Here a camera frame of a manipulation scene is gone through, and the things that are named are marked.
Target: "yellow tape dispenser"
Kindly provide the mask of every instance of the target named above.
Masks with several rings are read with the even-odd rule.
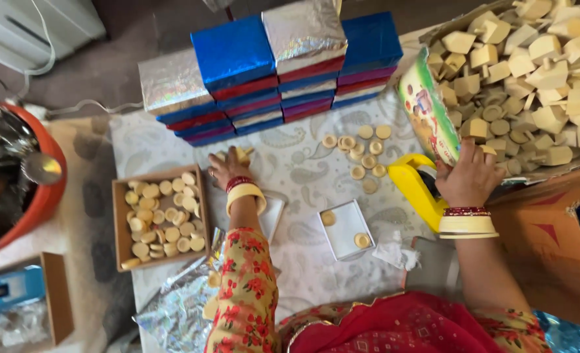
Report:
[[[409,153],[388,166],[388,175],[433,232],[449,205],[436,189],[436,165],[419,153]]]

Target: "woman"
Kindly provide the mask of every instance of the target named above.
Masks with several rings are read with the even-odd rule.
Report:
[[[436,186],[450,207],[482,207],[504,176],[496,156],[464,140],[452,171],[437,163]],[[455,240],[466,306],[422,293],[371,305],[337,303],[296,313],[275,327],[278,291],[256,209],[259,191],[235,148],[209,174],[231,189],[219,309],[206,352],[550,352],[496,240]],[[233,190],[240,185],[242,193]]]

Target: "yellow floral dress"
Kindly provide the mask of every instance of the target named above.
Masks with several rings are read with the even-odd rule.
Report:
[[[274,313],[278,290],[269,246],[266,239],[252,229],[234,229],[227,234],[221,274],[219,307],[214,318],[214,327],[207,340],[206,353],[294,352],[290,347],[304,330],[310,329],[314,324],[339,325],[358,306],[357,303],[321,305],[285,318],[275,327]],[[490,341],[497,345],[493,349],[504,352],[551,353],[545,343],[544,333],[532,313],[489,309],[473,310],[470,314],[477,321],[475,325],[479,324],[483,329],[482,334],[487,333],[492,338]],[[415,339],[414,335],[414,332],[408,332],[411,339]],[[409,347],[406,348],[401,351],[410,351]],[[362,349],[345,350],[344,347],[319,352],[325,351],[364,352]]]

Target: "red bangle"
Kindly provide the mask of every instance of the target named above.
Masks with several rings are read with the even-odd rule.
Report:
[[[231,180],[229,180],[229,182],[226,184],[226,193],[229,193],[231,191],[231,189],[235,188],[239,184],[253,184],[255,186],[257,185],[257,184],[255,184],[253,179],[251,179],[249,177],[246,177],[246,176],[235,177],[235,178],[232,178]]]
[[[451,207],[445,209],[443,216],[490,216],[490,212],[484,207]]]

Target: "cream bangle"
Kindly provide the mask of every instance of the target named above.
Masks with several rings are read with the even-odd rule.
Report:
[[[482,239],[482,238],[496,238],[499,233],[484,233],[484,234],[440,234],[441,239]]]
[[[255,196],[255,204],[257,205],[257,215],[262,214],[266,209],[266,198],[255,184],[243,183],[236,185],[229,192],[229,196],[226,201],[226,214],[231,217],[231,204],[242,196]]]
[[[494,233],[493,221],[489,216],[448,216],[441,218],[440,233]]]

